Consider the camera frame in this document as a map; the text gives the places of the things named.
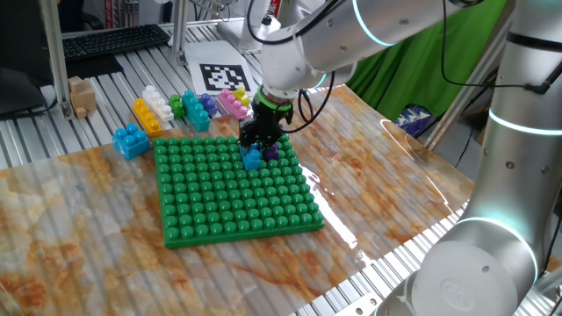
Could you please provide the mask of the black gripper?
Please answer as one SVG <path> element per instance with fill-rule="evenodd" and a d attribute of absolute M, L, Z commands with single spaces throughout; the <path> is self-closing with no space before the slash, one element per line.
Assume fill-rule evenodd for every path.
<path fill-rule="evenodd" d="M 292 110 L 276 111 L 269 107 L 254 108 L 254 125 L 240 125 L 239 143 L 241 150 L 247 152 L 256 143 L 257 136 L 268 136 L 263 142 L 263 149 L 274 147 L 285 135 L 280 121 L 292 122 Z"/>

